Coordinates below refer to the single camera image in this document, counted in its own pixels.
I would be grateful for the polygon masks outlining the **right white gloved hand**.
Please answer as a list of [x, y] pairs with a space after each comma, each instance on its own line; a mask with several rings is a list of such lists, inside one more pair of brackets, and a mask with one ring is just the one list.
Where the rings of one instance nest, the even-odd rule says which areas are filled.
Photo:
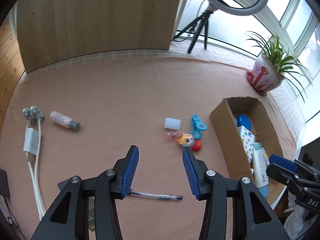
[[288, 200], [288, 208], [284, 211], [284, 214], [289, 216], [284, 223], [284, 229], [290, 239], [302, 239], [318, 215], [313, 215], [311, 211], [297, 205], [295, 203], [296, 196], [290, 192], [288, 193]]

